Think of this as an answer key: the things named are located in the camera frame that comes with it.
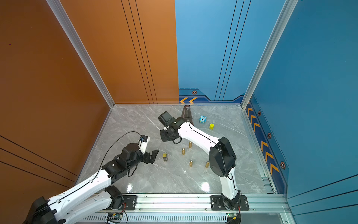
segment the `blue toy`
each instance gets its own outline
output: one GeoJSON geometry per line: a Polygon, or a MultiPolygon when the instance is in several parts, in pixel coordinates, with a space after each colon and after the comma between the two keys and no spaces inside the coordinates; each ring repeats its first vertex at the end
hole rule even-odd
{"type": "Polygon", "coordinates": [[[199,123],[204,124],[206,122],[206,117],[200,116],[199,123]]]}

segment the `wire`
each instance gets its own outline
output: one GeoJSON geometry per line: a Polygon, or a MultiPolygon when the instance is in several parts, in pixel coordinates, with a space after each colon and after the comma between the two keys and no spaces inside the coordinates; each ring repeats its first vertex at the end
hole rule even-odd
{"type": "MultiPolygon", "coordinates": [[[[189,127],[190,127],[191,130],[193,130],[193,131],[195,131],[196,133],[200,134],[199,132],[197,132],[196,130],[194,130],[194,129],[190,126],[190,122],[188,122],[188,124],[189,124],[189,127]]],[[[210,138],[206,137],[205,135],[203,135],[203,134],[200,134],[200,135],[203,136],[203,137],[205,137],[205,138],[207,138],[208,140],[212,141],[213,143],[215,143],[213,140],[211,140],[210,138]]]]}
{"type": "MultiPolygon", "coordinates": [[[[135,165],[134,171],[136,171],[137,167],[138,167],[138,164],[135,165]]],[[[129,175],[130,169],[131,169],[131,167],[129,167],[129,169],[128,169],[128,176],[129,176],[129,177],[131,177],[131,176],[134,174],[134,171],[133,171],[133,173],[132,173],[131,175],[129,175]]]]}
{"type": "MultiPolygon", "coordinates": [[[[103,163],[103,161],[104,161],[104,159],[105,159],[105,157],[106,157],[108,151],[112,148],[112,146],[113,146],[116,142],[118,142],[123,136],[125,136],[126,134],[129,134],[129,133],[132,133],[132,132],[135,132],[135,133],[139,134],[139,133],[136,132],[136,131],[127,132],[127,133],[125,133],[124,135],[122,135],[121,137],[119,137],[119,139],[117,139],[117,140],[110,146],[110,148],[107,150],[105,156],[104,156],[103,159],[102,159],[101,165],[100,165],[100,167],[99,167],[99,169],[98,169],[98,171],[97,171],[96,176],[95,176],[91,181],[93,181],[93,180],[97,177],[98,173],[99,173],[100,170],[101,170],[102,163],[103,163]]],[[[85,183],[85,184],[82,185],[80,188],[78,188],[78,189],[72,191],[71,193],[69,193],[69,194],[63,196],[59,201],[61,201],[62,199],[65,199],[67,196],[70,196],[71,194],[75,193],[75,192],[78,191],[79,189],[81,189],[81,188],[83,188],[84,186],[86,186],[88,183],[91,183],[91,181],[85,183]]],[[[55,201],[54,203],[52,203],[52,204],[46,206],[45,208],[40,209],[39,211],[35,212],[34,214],[36,214],[36,213],[38,213],[38,212],[40,212],[40,211],[45,210],[46,208],[50,207],[51,205],[53,205],[53,204],[55,204],[55,203],[56,203],[56,201],[55,201]]]]}
{"type": "Polygon", "coordinates": [[[126,224],[127,224],[127,222],[128,222],[128,215],[127,215],[127,213],[124,211],[124,213],[126,214],[126,216],[127,216],[127,221],[126,221],[126,224]]]}
{"type": "Polygon", "coordinates": [[[180,138],[180,141],[177,143],[174,142],[174,139],[171,139],[171,140],[173,141],[174,144],[179,144],[182,141],[182,138],[180,136],[179,136],[179,138],[180,138]]]}

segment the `yellow chevron arrow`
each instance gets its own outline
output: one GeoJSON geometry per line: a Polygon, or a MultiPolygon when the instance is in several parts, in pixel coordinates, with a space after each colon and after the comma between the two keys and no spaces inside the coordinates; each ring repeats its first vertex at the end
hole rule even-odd
{"type": "Polygon", "coordinates": [[[270,166],[271,176],[272,176],[272,168],[274,168],[277,172],[279,172],[279,170],[277,169],[277,167],[275,167],[275,166],[271,163],[271,166],[270,166]]]}
{"type": "Polygon", "coordinates": [[[248,109],[247,109],[247,116],[248,116],[248,117],[250,117],[250,110],[253,111],[252,108],[248,108],[248,109]]]}
{"type": "Polygon", "coordinates": [[[185,104],[184,103],[184,100],[186,100],[187,99],[187,97],[185,97],[184,99],[182,99],[180,102],[182,103],[182,104],[185,104]]]}
{"type": "Polygon", "coordinates": [[[253,131],[254,131],[254,132],[255,132],[256,126],[260,127],[260,125],[259,125],[258,123],[254,123],[254,124],[253,124],[253,131]]]}
{"type": "Polygon", "coordinates": [[[261,151],[263,152],[263,146],[267,146],[268,147],[268,145],[267,145],[267,143],[266,142],[263,142],[263,141],[261,141],[261,151]]]}
{"type": "Polygon", "coordinates": [[[270,156],[272,159],[274,158],[270,153],[266,152],[266,156],[265,156],[266,163],[267,163],[267,156],[270,156]]]}
{"type": "Polygon", "coordinates": [[[196,99],[197,97],[194,97],[192,100],[189,100],[189,103],[194,104],[193,101],[196,99]]]}
{"type": "Polygon", "coordinates": [[[252,124],[252,119],[253,119],[253,118],[256,118],[256,116],[251,115],[251,124],[252,124]]]}

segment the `black mounting plate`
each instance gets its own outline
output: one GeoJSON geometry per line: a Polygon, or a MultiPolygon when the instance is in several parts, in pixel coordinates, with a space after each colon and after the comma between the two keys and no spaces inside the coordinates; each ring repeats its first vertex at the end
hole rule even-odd
{"type": "MultiPolygon", "coordinates": [[[[211,202],[211,210],[212,211],[230,211],[230,210],[227,210],[225,208],[224,202],[223,202],[223,199],[222,199],[221,195],[212,195],[212,196],[210,196],[210,202],[211,202]]],[[[240,210],[241,211],[250,210],[250,207],[249,207],[248,202],[247,202],[247,197],[245,195],[241,196],[240,210]]]]}
{"type": "Polygon", "coordinates": [[[126,202],[125,211],[132,211],[135,209],[137,204],[137,195],[123,195],[124,201],[126,202]]]}

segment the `black line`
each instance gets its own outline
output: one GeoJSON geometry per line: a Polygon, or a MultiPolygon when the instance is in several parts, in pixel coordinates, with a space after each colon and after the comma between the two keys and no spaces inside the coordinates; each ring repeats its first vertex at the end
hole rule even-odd
{"type": "Polygon", "coordinates": [[[150,96],[152,97],[152,101],[153,101],[153,103],[154,103],[152,90],[151,90],[151,88],[150,88],[150,84],[149,84],[149,79],[148,79],[147,69],[145,68],[145,63],[144,63],[144,58],[143,58],[142,48],[140,47],[139,37],[138,37],[138,33],[137,33],[137,28],[135,27],[135,22],[134,22],[133,12],[132,12],[132,8],[131,8],[131,4],[130,4],[129,0],[128,0],[128,4],[129,4],[129,8],[130,8],[130,10],[131,10],[131,14],[132,14],[132,19],[133,19],[133,24],[134,24],[135,33],[136,33],[136,35],[137,35],[137,40],[138,40],[138,45],[139,45],[140,54],[142,55],[143,66],[144,66],[144,70],[145,70],[145,75],[147,76],[147,81],[148,81],[148,86],[149,86],[150,96]]]}
{"type": "MultiPolygon", "coordinates": [[[[341,207],[336,207],[336,208],[331,208],[331,209],[323,209],[323,210],[319,210],[319,211],[328,211],[328,210],[333,210],[333,209],[341,209],[341,208],[352,207],[352,206],[356,206],[356,205],[358,205],[358,204],[345,205],[345,206],[341,206],[341,207]]],[[[296,214],[296,215],[304,215],[304,214],[309,214],[309,213],[314,213],[314,212],[319,212],[319,211],[310,211],[310,212],[296,214]]]]}
{"type": "Polygon", "coordinates": [[[218,86],[216,87],[216,92],[215,92],[214,100],[216,99],[216,94],[218,93],[218,88],[219,88],[219,83],[220,83],[220,77],[221,77],[221,71],[223,70],[223,65],[224,65],[224,59],[225,59],[227,44],[229,43],[229,37],[230,37],[230,32],[231,32],[231,27],[232,27],[232,21],[234,20],[234,15],[235,15],[235,10],[236,10],[236,4],[237,4],[237,0],[236,0],[236,3],[235,3],[234,13],[232,14],[232,19],[231,19],[231,25],[230,25],[229,35],[227,36],[227,42],[226,42],[226,47],[225,47],[225,52],[224,52],[224,57],[223,57],[223,63],[221,64],[220,75],[219,75],[219,81],[218,81],[218,86]]]}
{"type": "Polygon", "coordinates": [[[123,11],[124,11],[124,16],[126,17],[126,21],[127,21],[127,25],[128,25],[128,29],[129,29],[129,34],[131,35],[131,39],[132,39],[132,43],[133,43],[133,48],[134,48],[134,53],[135,53],[135,56],[137,57],[137,62],[138,62],[140,74],[142,75],[142,80],[143,80],[143,85],[144,85],[145,93],[147,94],[148,103],[150,103],[149,97],[148,97],[147,88],[145,87],[145,83],[144,83],[144,78],[143,78],[143,74],[142,74],[142,69],[140,68],[140,65],[139,65],[139,60],[138,60],[137,52],[135,51],[135,46],[134,46],[134,42],[133,42],[133,38],[132,38],[131,29],[129,28],[129,23],[128,23],[127,15],[126,15],[126,11],[124,10],[124,6],[123,6],[123,1],[122,1],[122,0],[121,0],[121,3],[122,3],[123,11]]]}
{"type": "Polygon", "coordinates": [[[246,18],[247,18],[248,10],[249,10],[249,8],[250,8],[250,4],[251,4],[251,0],[250,0],[249,5],[248,5],[248,8],[247,8],[246,17],[245,17],[244,24],[243,24],[242,29],[241,29],[241,34],[240,34],[239,42],[237,43],[236,52],[235,52],[235,55],[234,55],[234,60],[232,60],[232,65],[231,65],[231,69],[230,69],[229,77],[227,78],[227,83],[226,83],[226,87],[225,87],[225,91],[224,91],[224,95],[223,95],[223,100],[224,100],[224,96],[225,96],[225,92],[226,92],[227,84],[229,83],[229,79],[230,79],[230,75],[231,75],[231,71],[232,71],[232,66],[234,65],[234,61],[235,61],[235,57],[236,57],[236,53],[237,53],[237,49],[239,48],[239,43],[240,43],[240,40],[241,40],[242,31],[244,30],[244,26],[245,26],[245,22],[246,22],[246,18]]]}
{"type": "Polygon", "coordinates": [[[221,90],[220,90],[220,94],[219,94],[219,99],[220,100],[220,96],[221,96],[221,91],[223,90],[223,86],[224,86],[224,82],[225,82],[225,76],[226,76],[226,72],[227,72],[227,67],[229,66],[229,62],[230,62],[230,57],[231,57],[231,52],[232,52],[232,47],[234,46],[234,42],[235,42],[235,37],[236,37],[236,32],[237,32],[237,28],[239,26],[239,22],[240,22],[240,18],[241,18],[241,13],[242,13],[242,9],[244,7],[244,3],[245,0],[242,2],[242,6],[241,6],[241,11],[240,11],[240,16],[239,16],[239,20],[237,21],[237,25],[236,25],[236,30],[235,30],[235,35],[234,35],[234,40],[232,41],[232,45],[231,45],[231,50],[230,50],[230,55],[229,55],[229,60],[227,60],[227,65],[226,65],[226,70],[225,70],[225,74],[224,74],[224,80],[223,80],[223,85],[221,86],[221,90]]]}
{"type": "MultiPolygon", "coordinates": [[[[8,141],[9,141],[9,142],[11,142],[11,143],[14,143],[15,145],[17,145],[17,146],[19,146],[19,147],[23,148],[23,149],[24,149],[24,150],[26,150],[26,151],[31,152],[32,154],[34,154],[34,155],[36,155],[36,156],[38,156],[38,157],[40,157],[40,158],[42,158],[42,159],[46,160],[47,162],[50,162],[50,163],[54,164],[55,166],[60,167],[60,166],[59,166],[59,165],[57,165],[56,163],[53,163],[53,162],[49,161],[48,159],[45,159],[44,157],[42,157],[42,156],[40,156],[40,155],[38,155],[38,154],[36,154],[36,153],[34,153],[34,152],[32,152],[32,151],[28,150],[28,149],[27,149],[27,148],[25,148],[25,147],[22,147],[21,145],[19,145],[19,144],[15,143],[15,142],[13,142],[13,141],[11,141],[11,140],[9,140],[9,139],[5,138],[4,136],[0,135],[0,137],[2,137],[3,139],[8,140],[8,141]]],[[[60,167],[60,168],[61,168],[61,169],[66,170],[67,172],[72,173],[71,171],[68,171],[68,170],[67,170],[67,169],[65,169],[65,168],[62,168],[62,167],[60,167]]]]}
{"type": "Polygon", "coordinates": [[[342,180],[339,180],[339,181],[336,181],[336,182],[333,182],[333,183],[330,183],[330,184],[326,184],[326,185],[324,185],[324,186],[321,186],[321,187],[318,187],[318,188],[315,188],[315,189],[312,189],[312,190],[309,190],[309,191],[306,191],[306,192],[303,192],[303,193],[300,193],[300,194],[298,194],[298,195],[289,197],[289,198],[287,198],[287,199],[290,199],[290,198],[293,198],[293,197],[296,197],[296,196],[299,196],[299,195],[302,195],[302,194],[305,194],[305,193],[308,193],[308,192],[311,192],[311,191],[314,191],[314,190],[317,190],[317,189],[326,187],[326,186],[328,186],[328,185],[335,184],[335,183],[338,183],[338,182],[343,181],[343,180],[347,180],[347,179],[352,178],[352,177],[356,177],[356,176],[358,176],[358,174],[353,175],[353,176],[350,176],[350,177],[347,177],[347,178],[344,178],[344,179],[342,179],[342,180]]]}
{"type": "Polygon", "coordinates": [[[52,172],[52,173],[54,173],[54,174],[57,174],[57,175],[59,175],[59,176],[61,176],[61,177],[63,177],[63,178],[68,179],[67,177],[64,177],[64,176],[62,176],[62,175],[60,175],[60,174],[58,174],[58,173],[55,173],[55,172],[53,172],[53,171],[51,171],[51,170],[49,170],[49,169],[47,169],[47,168],[45,168],[45,167],[42,167],[42,166],[40,166],[40,165],[38,165],[38,164],[36,164],[36,163],[33,163],[33,162],[31,162],[31,161],[29,161],[29,160],[27,160],[27,159],[25,159],[25,158],[22,158],[21,156],[18,156],[18,155],[16,155],[16,154],[13,154],[13,153],[11,153],[11,152],[9,152],[9,151],[3,149],[3,148],[0,148],[0,149],[1,149],[1,150],[4,150],[5,152],[10,153],[11,155],[17,156],[17,157],[19,157],[19,158],[21,158],[21,159],[23,159],[23,160],[25,160],[25,161],[27,161],[27,162],[29,162],[29,163],[32,163],[32,164],[34,164],[34,165],[36,165],[36,166],[39,166],[39,167],[41,167],[41,168],[44,168],[44,169],[47,170],[47,171],[50,171],[50,172],[52,172]]]}
{"type": "Polygon", "coordinates": [[[349,191],[349,192],[345,192],[345,193],[341,193],[341,194],[337,194],[337,195],[333,195],[333,196],[329,196],[329,197],[317,199],[317,200],[314,200],[314,201],[302,203],[302,204],[299,204],[299,205],[304,205],[304,204],[308,204],[308,203],[311,203],[311,202],[320,201],[320,200],[327,199],[327,198],[331,198],[331,197],[336,197],[336,196],[339,196],[339,195],[349,194],[349,193],[352,193],[352,192],[355,192],[355,191],[358,191],[358,189],[357,189],[357,190],[354,190],[354,191],[349,191]]]}
{"type": "MultiPolygon", "coordinates": [[[[41,177],[41,176],[36,175],[36,174],[34,174],[34,173],[31,173],[31,172],[29,172],[29,171],[26,171],[26,170],[20,169],[20,168],[18,168],[18,167],[16,167],[16,166],[13,166],[13,165],[10,165],[10,164],[8,164],[8,163],[5,163],[5,162],[3,162],[3,161],[0,161],[0,163],[9,165],[9,166],[11,166],[11,167],[13,167],[13,168],[22,170],[22,171],[24,171],[24,172],[26,172],[26,173],[30,173],[30,174],[35,175],[35,176],[37,176],[37,177],[41,177]]],[[[45,180],[48,180],[48,181],[51,181],[51,182],[53,182],[53,183],[59,184],[59,185],[61,185],[61,186],[67,187],[67,186],[65,186],[65,185],[63,185],[63,184],[60,184],[60,183],[57,183],[57,182],[55,182],[55,181],[49,180],[49,179],[47,179],[47,178],[45,178],[45,177],[41,177],[41,178],[42,178],[42,179],[45,179],[45,180]]]]}
{"type": "Polygon", "coordinates": [[[139,18],[140,29],[142,30],[143,42],[144,42],[144,47],[145,47],[145,53],[147,54],[150,76],[152,77],[152,83],[153,83],[153,88],[154,88],[155,100],[156,100],[157,103],[158,103],[158,99],[157,99],[157,97],[156,97],[156,92],[155,92],[155,86],[154,86],[153,76],[152,76],[152,70],[150,69],[150,63],[149,63],[149,57],[148,57],[147,46],[145,45],[144,34],[143,34],[143,29],[142,29],[142,23],[140,22],[140,16],[139,16],[139,11],[138,11],[138,6],[137,6],[137,0],[135,0],[135,5],[136,5],[136,7],[137,7],[137,13],[138,13],[138,18],[139,18]]]}

